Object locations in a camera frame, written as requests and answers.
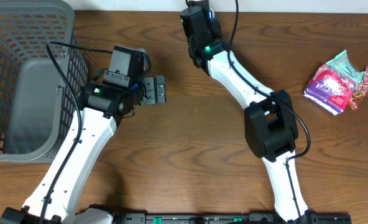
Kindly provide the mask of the purple pink tissue pack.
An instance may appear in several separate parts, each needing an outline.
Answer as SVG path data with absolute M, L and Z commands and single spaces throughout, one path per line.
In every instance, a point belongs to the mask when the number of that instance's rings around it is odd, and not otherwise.
M 354 91 L 355 82 L 323 64 L 303 91 L 303 96 L 333 115 L 342 113 Z

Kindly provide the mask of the teal white snack packet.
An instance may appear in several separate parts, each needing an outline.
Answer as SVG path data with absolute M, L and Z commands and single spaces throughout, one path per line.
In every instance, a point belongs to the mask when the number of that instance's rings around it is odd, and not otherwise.
M 358 84 L 363 77 L 362 72 L 349 60 L 347 50 L 343 50 L 335 58 L 326 62 L 326 65 L 336 70 L 339 74 Z

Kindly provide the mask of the red chocolate bar wrapper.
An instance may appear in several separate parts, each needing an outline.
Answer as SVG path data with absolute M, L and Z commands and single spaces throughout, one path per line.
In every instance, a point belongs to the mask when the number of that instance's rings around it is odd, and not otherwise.
M 361 81 L 356 85 L 356 88 L 348 101 L 349 107 L 354 111 L 357 111 L 361 101 L 368 92 L 368 66 L 366 66 L 366 69 L 362 72 L 362 74 L 363 77 Z

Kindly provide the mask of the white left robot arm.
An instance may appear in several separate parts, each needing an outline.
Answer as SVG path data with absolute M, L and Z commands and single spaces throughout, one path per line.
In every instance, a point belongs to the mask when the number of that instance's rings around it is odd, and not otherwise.
M 106 143 L 136 105 L 166 102 L 165 78 L 145 77 L 128 86 L 89 82 L 81 91 L 79 112 L 48 172 L 21 209 L 7 207 L 0 223 L 114 223 L 114 212 L 90 205 L 78 212 L 83 187 Z

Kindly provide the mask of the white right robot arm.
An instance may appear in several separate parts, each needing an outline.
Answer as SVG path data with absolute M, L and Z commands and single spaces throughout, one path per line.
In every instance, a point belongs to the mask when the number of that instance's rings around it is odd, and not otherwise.
M 290 95 L 265 86 L 238 62 L 208 1 L 187 1 L 180 18 L 194 65 L 220 82 L 244 110 L 245 139 L 267 169 L 275 212 L 284 222 L 305 223 L 308 206 L 295 168 L 297 126 L 304 122 Z

